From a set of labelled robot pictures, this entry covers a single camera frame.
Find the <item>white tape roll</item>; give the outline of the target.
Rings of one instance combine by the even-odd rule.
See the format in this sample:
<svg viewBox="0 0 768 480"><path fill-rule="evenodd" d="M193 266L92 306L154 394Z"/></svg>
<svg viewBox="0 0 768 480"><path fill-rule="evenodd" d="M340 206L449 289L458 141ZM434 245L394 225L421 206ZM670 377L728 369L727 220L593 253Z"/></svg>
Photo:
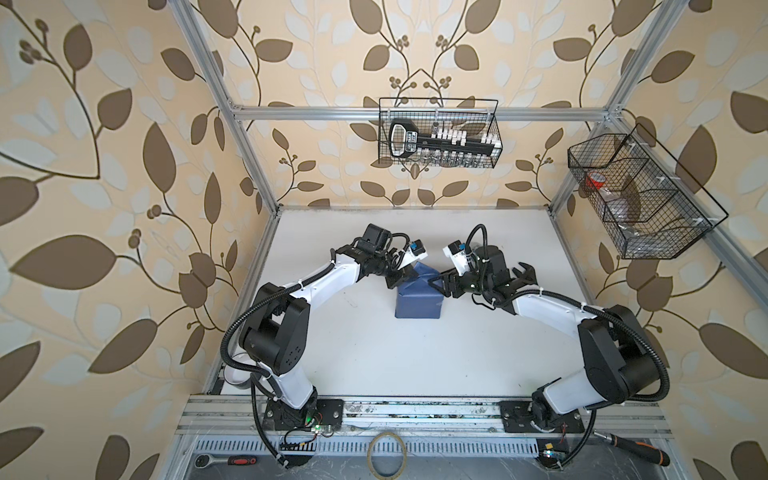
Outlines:
<svg viewBox="0 0 768 480"><path fill-rule="evenodd" d="M245 352L241 352L240 354L236 355L234 357L234 361L249 367L254 365L254 360L251 359ZM249 384L251 383L251 373L249 370L226 366L224 368L224 381L227 385L235 389L248 390Z"/></svg>

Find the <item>aluminium mounting rail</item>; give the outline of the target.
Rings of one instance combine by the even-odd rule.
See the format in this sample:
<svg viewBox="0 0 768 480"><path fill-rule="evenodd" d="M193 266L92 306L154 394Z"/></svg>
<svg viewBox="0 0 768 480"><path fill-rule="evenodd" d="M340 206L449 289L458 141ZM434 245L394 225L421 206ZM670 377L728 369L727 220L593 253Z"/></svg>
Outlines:
<svg viewBox="0 0 768 480"><path fill-rule="evenodd" d="M338 434L373 434L396 431L401 436L548 436L505 433L498 403L522 398L332 396L345 402ZM588 413L580 411L584 426ZM595 430L626 438L671 439L672 429L656 404L627 402L596 414ZM238 435L256 432L251 400L246 395L194 395L176 427L182 434Z"/></svg>

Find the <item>light blue wrapping paper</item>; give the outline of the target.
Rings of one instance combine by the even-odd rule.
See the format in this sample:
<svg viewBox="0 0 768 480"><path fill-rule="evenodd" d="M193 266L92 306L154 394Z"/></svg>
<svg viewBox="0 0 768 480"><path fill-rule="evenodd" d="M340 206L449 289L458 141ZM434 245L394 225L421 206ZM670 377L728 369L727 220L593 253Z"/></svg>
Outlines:
<svg viewBox="0 0 768 480"><path fill-rule="evenodd" d="M429 284L439 272L421 262L414 274L397 287L395 317L398 319L439 319L444 295Z"/></svg>

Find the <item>clear tape roll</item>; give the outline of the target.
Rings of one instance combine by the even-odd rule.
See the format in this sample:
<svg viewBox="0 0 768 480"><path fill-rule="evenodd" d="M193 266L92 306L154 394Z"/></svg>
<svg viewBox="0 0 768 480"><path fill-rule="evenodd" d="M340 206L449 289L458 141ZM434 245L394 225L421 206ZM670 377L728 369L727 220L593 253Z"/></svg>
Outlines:
<svg viewBox="0 0 768 480"><path fill-rule="evenodd" d="M376 461L379 458L400 457L398 468L392 472L385 472L378 468ZM366 448L366 464L371 475L377 480L400 479L404 474L408 462L408 447L404 439L393 431L384 431L374 436Z"/></svg>

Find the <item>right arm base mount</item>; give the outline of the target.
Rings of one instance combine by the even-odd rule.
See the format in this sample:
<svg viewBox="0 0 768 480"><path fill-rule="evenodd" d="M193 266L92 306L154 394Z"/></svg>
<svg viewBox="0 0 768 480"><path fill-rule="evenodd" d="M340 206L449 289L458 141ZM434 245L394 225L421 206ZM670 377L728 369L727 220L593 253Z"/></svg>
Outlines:
<svg viewBox="0 0 768 480"><path fill-rule="evenodd" d="M533 400L503 400L498 407L505 433L563 435L585 431L578 411L558 414Z"/></svg>

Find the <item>black socket set holder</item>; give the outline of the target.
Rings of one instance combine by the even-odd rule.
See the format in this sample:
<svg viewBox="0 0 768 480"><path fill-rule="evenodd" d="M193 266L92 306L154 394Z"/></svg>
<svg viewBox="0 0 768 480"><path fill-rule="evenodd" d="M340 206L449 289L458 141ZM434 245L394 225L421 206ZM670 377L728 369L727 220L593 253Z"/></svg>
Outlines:
<svg viewBox="0 0 768 480"><path fill-rule="evenodd" d="M502 141L496 134L483 133L479 138L473 138L464 130L445 129L440 124L422 131L415 122L404 118L390 123L384 146L393 158L421 161L495 160L503 150Z"/></svg>

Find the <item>orange black screwdriver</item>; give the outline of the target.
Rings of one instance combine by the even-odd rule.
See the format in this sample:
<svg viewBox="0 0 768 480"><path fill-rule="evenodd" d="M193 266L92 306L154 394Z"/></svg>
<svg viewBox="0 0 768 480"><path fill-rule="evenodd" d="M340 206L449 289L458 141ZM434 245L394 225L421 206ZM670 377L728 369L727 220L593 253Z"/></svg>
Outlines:
<svg viewBox="0 0 768 480"><path fill-rule="evenodd" d="M606 442L608 445L623 450L648 463L659 465L661 467L668 467L671 463L670 457L666 452L649 444L628 440L611 433L595 431L593 435Z"/></svg>

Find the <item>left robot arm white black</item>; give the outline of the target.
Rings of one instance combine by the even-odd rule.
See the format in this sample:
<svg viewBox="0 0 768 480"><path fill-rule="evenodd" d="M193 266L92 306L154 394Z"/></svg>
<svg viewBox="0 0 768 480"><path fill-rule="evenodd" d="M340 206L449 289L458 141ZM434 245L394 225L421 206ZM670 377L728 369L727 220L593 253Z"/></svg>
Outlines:
<svg viewBox="0 0 768 480"><path fill-rule="evenodd" d="M394 289L413 278L414 264L426 257L421 240L370 224L351 243L331 250L319 270L286 285L262 285L222 338L224 381L238 389L252 387L294 410L308 407L316 388L299 363L311 312L368 276L381 277Z"/></svg>

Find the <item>black adjustable wrench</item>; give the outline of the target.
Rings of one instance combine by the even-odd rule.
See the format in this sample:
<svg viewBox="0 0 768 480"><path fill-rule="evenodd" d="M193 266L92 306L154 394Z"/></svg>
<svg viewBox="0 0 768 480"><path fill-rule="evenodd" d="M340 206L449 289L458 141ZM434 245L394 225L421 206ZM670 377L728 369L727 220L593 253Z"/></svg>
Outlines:
<svg viewBox="0 0 768 480"><path fill-rule="evenodd" d="M520 262L517 267L511 269L515 276L515 282L522 286L537 285L538 280L535 268L525 262Z"/></svg>

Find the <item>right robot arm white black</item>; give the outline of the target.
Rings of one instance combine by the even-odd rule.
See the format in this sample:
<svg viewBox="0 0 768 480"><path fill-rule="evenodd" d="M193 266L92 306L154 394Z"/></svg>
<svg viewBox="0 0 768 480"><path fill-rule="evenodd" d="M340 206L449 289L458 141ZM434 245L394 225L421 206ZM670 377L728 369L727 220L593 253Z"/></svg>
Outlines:
<svg viewBox="0 0 768 480"><path fill-rule="evenodd" d="M431 282L443 296L470 294L480 306L538 320L578 341L582 367L531 396L530 411L538 422L582 408L667 397L668 369L630 309L593 306L546 290L532 265L508 267L503 252L493 245L470 247L455 241L443 253L452 267Z"/></svg>

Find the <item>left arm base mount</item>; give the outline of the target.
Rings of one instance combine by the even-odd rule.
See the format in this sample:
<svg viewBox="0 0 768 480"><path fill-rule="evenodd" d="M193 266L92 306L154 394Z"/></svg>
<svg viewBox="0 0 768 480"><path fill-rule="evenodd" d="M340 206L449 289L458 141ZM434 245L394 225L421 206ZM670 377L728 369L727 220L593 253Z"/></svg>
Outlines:
<svg viewBox="0 0 768 480"><path fill-rule="evenodd" d="M268 428L275 431L309 429L330 434L341 429L345 402L342 399L310 400L300 410L281 401L269 400L264 416Z"/></svg>

